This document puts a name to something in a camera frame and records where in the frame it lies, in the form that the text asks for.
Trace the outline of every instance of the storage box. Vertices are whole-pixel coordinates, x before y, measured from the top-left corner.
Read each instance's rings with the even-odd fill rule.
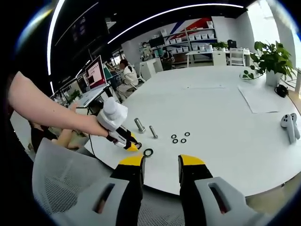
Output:
[[[202,39],[208,39],[207,34],[202,34]]]
[[[188,46],[183,46],[183,51],[184,51],[184,52],[188,52],[188,51],[189,51]]]
[[[207,21],[208,28],[213,28],[213,22],[212,21]]]
[[[194,40],[194,35],[189,35],[189,40],[193,41]]]
[[[196,35],[196,40],[201,40],[202,39],[202,36],[200,34],[197,34]]]
[[[204,45],[199,45],[198,48],[201,52],[205,52],[205,46]]]
[[[177,53],[177,49],[176,49],[176,48],[172,48],[172,49],[171,49],[171,53],[172,53],[172,54]]]
[[[166,31],[166,29],[162,29],[162,30],[161,30],[161,34],[162,34],[162,36],[167,36],[167,31]]]

